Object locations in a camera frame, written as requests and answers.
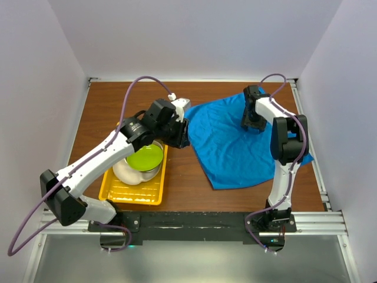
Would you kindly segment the blue cloth napkin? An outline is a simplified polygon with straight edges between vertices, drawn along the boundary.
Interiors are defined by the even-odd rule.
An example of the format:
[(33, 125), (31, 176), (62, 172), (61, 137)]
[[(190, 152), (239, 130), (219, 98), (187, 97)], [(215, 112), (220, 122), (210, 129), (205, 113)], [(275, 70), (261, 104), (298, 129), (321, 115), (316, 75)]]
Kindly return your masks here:
[(189, 141), (215, 190), (252, 187), (274, 178), (272, 127), (268, 124), (262, 133), (242, 128), (244, 107), (240, 93), (185, 113)]

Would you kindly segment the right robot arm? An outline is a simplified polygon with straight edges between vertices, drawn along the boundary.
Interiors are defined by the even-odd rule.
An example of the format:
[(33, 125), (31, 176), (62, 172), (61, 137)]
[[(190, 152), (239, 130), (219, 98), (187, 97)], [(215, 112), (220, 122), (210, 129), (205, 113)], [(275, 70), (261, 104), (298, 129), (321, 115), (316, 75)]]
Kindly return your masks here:
[(270, 153), (275, 161), (273, 186), (266, 207), (251, 213), (247, 221), (256, 231), (277, 232), (290, 222), (294, 180), (309, 153), (307, 118), (284, 109), (256, 85), (244, 88), (243, 94), (245, 108), (241, 127), (262, 133), (270, 124)]

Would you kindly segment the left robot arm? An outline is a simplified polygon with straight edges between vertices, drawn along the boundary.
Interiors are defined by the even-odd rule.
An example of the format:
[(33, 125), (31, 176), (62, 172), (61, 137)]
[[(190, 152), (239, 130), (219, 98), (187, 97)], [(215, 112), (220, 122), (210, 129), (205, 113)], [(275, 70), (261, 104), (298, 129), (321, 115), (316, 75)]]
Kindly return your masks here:
[(62, 226), (78, 220), (100, 222), (108, 231), (121, 227), (122, 217), (111, 201), (88, 198), (87, 187), (122, 159), (150, 145), (154, 140), (181, 149), (188, 146), (188, 124), (184, 113), (191, 106), (187, 98), (167, 101), (159, 98), (148, 110), (123, 119), (103, 142), (85, 156), (56, 173), (40, 175), (42, 199)]

